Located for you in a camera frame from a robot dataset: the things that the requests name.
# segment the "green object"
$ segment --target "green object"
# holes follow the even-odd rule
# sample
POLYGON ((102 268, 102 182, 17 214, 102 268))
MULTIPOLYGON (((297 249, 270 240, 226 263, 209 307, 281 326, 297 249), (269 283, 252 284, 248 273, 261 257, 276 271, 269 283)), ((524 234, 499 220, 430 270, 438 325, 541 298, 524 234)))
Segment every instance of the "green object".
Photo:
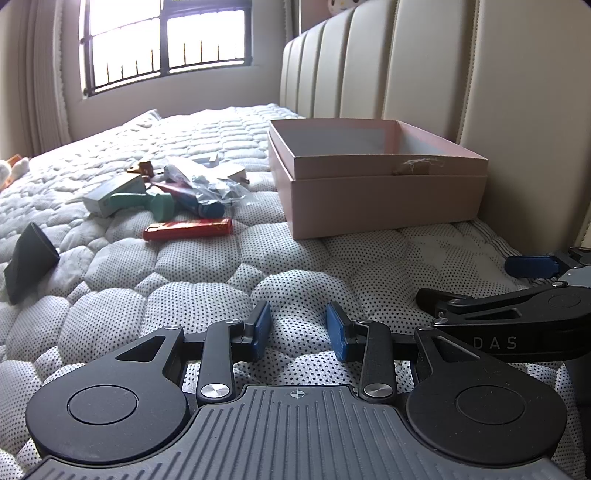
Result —
POLYGON ((117 210, 144 207, 152 212, 157 222, 168 222, 174 217, 175 203, 169 193, 114 193, 110 202, 117 210))

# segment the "open box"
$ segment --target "open box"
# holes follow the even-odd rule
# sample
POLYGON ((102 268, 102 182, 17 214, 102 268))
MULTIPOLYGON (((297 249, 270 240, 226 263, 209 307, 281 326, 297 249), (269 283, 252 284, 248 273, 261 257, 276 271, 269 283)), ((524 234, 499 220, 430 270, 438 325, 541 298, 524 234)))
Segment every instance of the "open box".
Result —
POLYGON ((488 161, 396 120, 273 120, 269 163, 293 238, 471 220, 488 161))

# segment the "mattress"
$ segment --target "mattress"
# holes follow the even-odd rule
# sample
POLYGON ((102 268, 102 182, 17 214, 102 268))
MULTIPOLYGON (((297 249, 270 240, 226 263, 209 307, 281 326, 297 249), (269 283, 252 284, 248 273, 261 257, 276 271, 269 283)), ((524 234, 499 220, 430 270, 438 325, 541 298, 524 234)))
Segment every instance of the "mattress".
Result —
MULTIPOLYGON (((267 122, 295 118, 277 105, 203 111, 161 119, 148 112, 129 123, 34 158, 31 171, 0 194, 0 270, 19 234, 39 225, 60 262, 17 306, 0 275, 0 479, 17 479, 39 461, 25 425, 28 400, 42 385, 170 323, 201 332, 213 322, 246 319, 258 300, 272 308, 266 354, 236 364, 244 384, 357 385, 361 366, 341 364, 324 325, 336 300, 353 320, 386 323, 411 333, 431 318, 414 296, 420 287, 476 297, 528 285, 507 276, 515 253, 476 220, 452 225, 294 241, 267 162, 267 122), (254 201, 233 211, 233 235, 148 244, 150 212, 89 215, 82 196, 138 160, 217 151, 246 167, 254 201)), ((189 215, 180 214, 178 219, 189 215)), ((554 460, 584 478, 582 433, 563 364, 516 365, 554 387, 569 422, 554 460)), ((194 392, 199 363, 183 390, 194 392)), ((408 364, 397 364, 398 388, 413 387, 408 364)))

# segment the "quilted mattress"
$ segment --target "quilted mattress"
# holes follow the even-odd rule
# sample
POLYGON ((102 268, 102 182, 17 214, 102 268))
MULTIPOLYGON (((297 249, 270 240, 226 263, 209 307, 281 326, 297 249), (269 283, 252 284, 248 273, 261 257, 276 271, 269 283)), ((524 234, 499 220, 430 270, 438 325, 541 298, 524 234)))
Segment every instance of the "quilted mattress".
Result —
MULTIPOLYGON (((265 358, 236 364, 236 382, 352 384, 359 364, 337 362, 324 311, 338 301, 352 319, 411 333, 430 321, 414 296, 420 287, 476 297, 526 287, 502 270, 514 253, 480 221, 294 241, 267 162, 267 122, 297 115, 277 105, 204 111, 131 122, 34 158, 31 171, 0 194, 0 271, 19 234, 35 222, 60 262, 37 293, 11 306, 0 275, 0 479, 17 479, 39 457, 25 425, 28 400, 42 385, 170 323, 204 331, 218 320, 246 319, 271 303, 265 358), (150 212, 90 216, 82 196, 138 160, 217 151, 246 167, 255 202, 237 205, 227 237, 148 244, 150 212)), ((188 218, 180 215, 179 219, 188 218)), ((516 365, 553 386, 569 408, 554 460, 584 478, 582 433, 564 365, 516 365)), ((195 391, 199 365, 183 390, 195 391)), ((398 388, 412 389, 408 365, 398 388)))

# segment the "bed headboard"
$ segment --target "bed headboard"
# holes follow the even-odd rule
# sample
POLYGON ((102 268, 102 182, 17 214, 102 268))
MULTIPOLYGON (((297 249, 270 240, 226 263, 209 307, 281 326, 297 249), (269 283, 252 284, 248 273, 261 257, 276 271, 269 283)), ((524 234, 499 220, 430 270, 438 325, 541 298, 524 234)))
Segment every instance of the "bed headboard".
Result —
POLYGON ((488 157, 480 217, 522 252, 583 238, 591 8, 582 0, 370 0, 287 44, 280 103, 310 117, 399 119, 488 157))

